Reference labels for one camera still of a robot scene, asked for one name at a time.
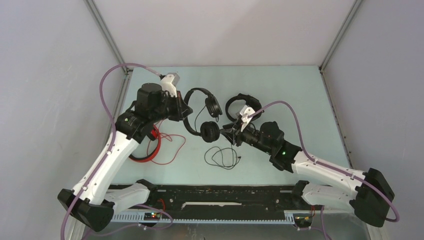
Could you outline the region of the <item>small black foam headphones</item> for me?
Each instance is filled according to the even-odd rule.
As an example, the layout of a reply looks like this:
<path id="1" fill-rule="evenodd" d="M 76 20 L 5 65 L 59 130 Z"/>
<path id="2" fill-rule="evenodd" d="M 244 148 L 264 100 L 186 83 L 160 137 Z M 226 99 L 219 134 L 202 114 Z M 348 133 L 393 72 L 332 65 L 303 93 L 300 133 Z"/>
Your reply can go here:
<path id="1" fill-rule="evenodd" d="M 195 91 L 199 91 L 206 95 L 206 99 L 204 100 L 205 104 L 203 108 L 207 109 L 209 115 L 214 118 L 215 121 L 203 122 L 200 125 L 199 130 L 197 130 L 196 127 L 191 127 L 189 120 L 186 118 L 183 120 L 184 127 L 190 134 L 201 137 L 206 143 L 215 142 L 220 137 L 220 128 L 218 126 L 218 121 L 219 117 L 223 114 L 222 109 L 216 97 L 209 90 L 202 87 L 194 87 L 190 89 L 184 97 L 184 103 L 189 103 L 190 98 Z M 223 151 L 227 149 L 231 150 L 230 165 L 226 165 L 224 163 Z M 219 167 L 225 170 L 232 170 L 240 162 L 241 157 L 231 146 L 228 148 L 220 148 L 218 146 L 213 146 L 204 153 L 203 159 L 205 163 L 209 166 Z"/>

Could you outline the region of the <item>black headset with microphone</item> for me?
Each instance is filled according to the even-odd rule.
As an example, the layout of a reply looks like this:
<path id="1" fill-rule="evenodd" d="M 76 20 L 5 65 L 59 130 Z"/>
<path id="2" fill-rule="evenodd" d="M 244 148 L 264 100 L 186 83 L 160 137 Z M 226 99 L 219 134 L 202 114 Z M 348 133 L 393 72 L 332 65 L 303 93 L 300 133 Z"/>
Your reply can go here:
<path id="1" fill-rule="evenodd" d="M 238 95 L 230 98 L 225 104 L 225 114 L 231 122 L 236 121 L 236 118 L 234 118 L 233 116 L 230 115 L 229 107 L 235 101 L 244 101 L 245 105 L 252 107 L 254 109 L 254 111 L 257 112 L 257 113 L 263 107 L 262 104 L 260 103 L 260 101 L 257 98 L 255 98 L 251 95 L 248 95 L 248 94 L 239 93 Z"/>

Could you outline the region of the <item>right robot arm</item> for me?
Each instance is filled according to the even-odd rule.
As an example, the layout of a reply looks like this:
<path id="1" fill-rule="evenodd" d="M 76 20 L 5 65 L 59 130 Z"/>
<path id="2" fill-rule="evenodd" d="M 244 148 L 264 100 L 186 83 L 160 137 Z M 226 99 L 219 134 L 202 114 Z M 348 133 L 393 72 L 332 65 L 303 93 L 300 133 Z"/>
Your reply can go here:
<path id="1" fill-rule="evenodd" d="M 363 222 L 378 228 L 388 221 L 395 194 L 379 170 L 356 170 L 315 158 L 285 140 L 275 121 L 265 122 L 259 129 L 243 127 L 237 121 L 224 125 L 220 134 L 232 145 L 246 143 L 267 153 L 276 169 L 304 177 L 291 192 L 290 201 L 295 208 L 329 205 L 353 212 Z"/>

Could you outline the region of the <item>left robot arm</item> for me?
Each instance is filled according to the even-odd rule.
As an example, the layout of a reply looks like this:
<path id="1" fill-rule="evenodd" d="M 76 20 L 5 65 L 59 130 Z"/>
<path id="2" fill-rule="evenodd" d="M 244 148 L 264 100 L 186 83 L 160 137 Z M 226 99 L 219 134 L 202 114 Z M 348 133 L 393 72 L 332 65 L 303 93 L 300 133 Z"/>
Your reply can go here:
<path id="1" fill-rule="evenodd" d="M 122 113 L 94 164 L 72 188 L 63 188 L 57 199 L 67 212 L 95 232 L 103 230 L 118 211 L 118 201 L 106 199 L 106 192 L 123 165 L 143 139 L 161 120 L 179 122 L 192 109 L 173 83 L 145 83 L 136 100 Z"/>

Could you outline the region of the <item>black mounting rail base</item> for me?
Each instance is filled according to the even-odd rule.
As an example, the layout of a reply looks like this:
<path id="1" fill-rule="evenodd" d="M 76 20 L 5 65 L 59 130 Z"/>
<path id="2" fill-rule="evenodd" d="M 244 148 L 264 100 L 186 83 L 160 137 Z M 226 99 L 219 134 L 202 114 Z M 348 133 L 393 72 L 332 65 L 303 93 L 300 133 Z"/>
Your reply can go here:
<path id="1" fill-rule="evenodd" d="M 282 222 L 288 211 L 311 214 L 311 206 L 292 195 L 292 185 L 157 185 L 145 205 L 170 214 L 174 221 Z"/>

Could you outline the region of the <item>left aluminium corner post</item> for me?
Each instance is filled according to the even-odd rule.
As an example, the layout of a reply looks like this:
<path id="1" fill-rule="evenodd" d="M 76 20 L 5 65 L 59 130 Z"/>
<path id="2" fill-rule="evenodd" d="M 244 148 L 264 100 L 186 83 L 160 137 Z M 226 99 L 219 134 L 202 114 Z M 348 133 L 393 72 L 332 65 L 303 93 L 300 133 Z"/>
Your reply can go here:
<path id="1" fill-rule="evenodd" d="M 110 32 L 106 21 L 104 20 L 97 4 L 94 0 L 83 0 L 85 3 L 88 11 L 93 17 L 94 22 L 96 23 L 101 35 L 103 36 L 106 44 L 108 45 L 112 55 L 114 56 L 115 60 L 119 64 L 124 64 L 125 60 L 119 50 L 118 45 L 116 44 L 116 41 L 114 40 L 112 33 Z"/>

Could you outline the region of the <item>aluminium corner post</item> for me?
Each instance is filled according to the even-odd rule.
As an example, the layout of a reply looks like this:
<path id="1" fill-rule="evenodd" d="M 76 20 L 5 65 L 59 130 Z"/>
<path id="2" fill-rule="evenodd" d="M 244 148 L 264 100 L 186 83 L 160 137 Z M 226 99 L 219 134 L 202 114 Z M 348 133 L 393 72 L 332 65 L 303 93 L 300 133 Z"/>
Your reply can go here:
<path id="1" fill-rule="evenodd" d="M 125 60 L 119 50 L 118 45 L 116 44 L 116 41 L 114 40 L 112 33 L 110 32 L 106 21 L 104 20 L 97 4 L 94 0 L 83 0 L 85 3 L 88 11 L 93 17 L 94 22 L 96 23 L 101 35 L 103 36 L 106 44 L 108 45 L 112 55 L 114 56 L 115 60 L 119 64 L 124 64 Z"/>
<path id="2" fill-rule="evenodd" d="M 352 22 L 354 21 L 354 18 L 358 14 L 358 11 L 360 10 L 364 0 L 355 0 L 349 9 L 345 19 L 343 20 L 339 30 L 337 31 L 335 38 L 333 39 L 328 51 L 326 52 L 326 55 L 324 56 L 324 59 L 322 60 L 319 69 L 321 72 L 324 72 L 327 68 L 328 64 L 330 63 L 335 51 L 337 50 L 338 46 L 342 42 L 342 39 L 344 35 L 347 33 L 349 27 L 351 26 Z"/>

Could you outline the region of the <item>right aluminium corner post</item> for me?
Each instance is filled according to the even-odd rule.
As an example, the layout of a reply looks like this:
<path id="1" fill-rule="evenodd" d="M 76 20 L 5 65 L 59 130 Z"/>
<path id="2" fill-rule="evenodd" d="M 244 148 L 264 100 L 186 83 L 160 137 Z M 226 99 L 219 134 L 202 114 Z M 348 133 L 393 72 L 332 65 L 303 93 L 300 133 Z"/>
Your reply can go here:
<path id="1" fill-rule="evenodd" d="M 319 69 L 321 72 L 324 72 L 327 68 L 328 64 L 330 63 L 335 51 L 337 50 L 338 46 L 342 42 L 342 39 L 344 35 L 347 33 L 349 27 L 351 26 L 352 22 L 354 21 L 354 18 L 358 14 L 358 11 L 360 10 L 364 0 L 355 0 L 349 9 L 345 19 L 343 20 L 339 30 L 337 31 L 335 38 L 333 39 L 328 51 L 326 52 L 326 55 L 324 56 L 324 59 L 322 60 Z"/>

